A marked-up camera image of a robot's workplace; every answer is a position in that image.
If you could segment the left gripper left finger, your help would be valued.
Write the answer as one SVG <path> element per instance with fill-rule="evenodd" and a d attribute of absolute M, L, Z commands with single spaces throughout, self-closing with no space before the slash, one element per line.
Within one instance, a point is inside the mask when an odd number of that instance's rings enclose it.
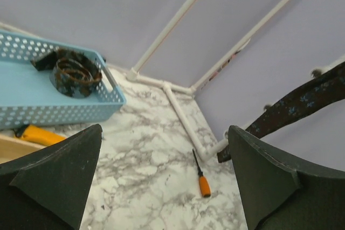
<path fill-rule="evenodd" d="M 79 229 L 101 143 L 94 124 L 1 164 L 1 229 Z"/>

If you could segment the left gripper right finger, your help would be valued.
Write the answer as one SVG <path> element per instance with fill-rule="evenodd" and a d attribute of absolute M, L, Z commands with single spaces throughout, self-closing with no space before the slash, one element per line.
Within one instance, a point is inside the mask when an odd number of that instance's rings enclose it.
<path fill-rule="evenodd" d="M 238 126 L 229 149 L 248 229 L 344 229 L 344 172 L 289 154 Z"/>

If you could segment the wooden compartment tray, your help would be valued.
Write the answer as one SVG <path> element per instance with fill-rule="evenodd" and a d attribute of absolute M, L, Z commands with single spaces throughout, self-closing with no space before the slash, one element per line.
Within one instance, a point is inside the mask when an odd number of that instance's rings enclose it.
<path fill-rule="evenodd" d="M 43 145 L 22 141 L 1 134 L 0 158 L 1 164 L 23 157 L 45 148 Z"/>

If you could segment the brown blue floral tie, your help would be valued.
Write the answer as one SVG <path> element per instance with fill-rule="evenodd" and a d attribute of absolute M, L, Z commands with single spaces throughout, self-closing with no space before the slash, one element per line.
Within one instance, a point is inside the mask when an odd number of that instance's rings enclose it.
<path fill-rule="evenodd" d="M 342 62 L 285 95 L 245 130 L 256 138 L 262 138 L 343 99 Z"/>

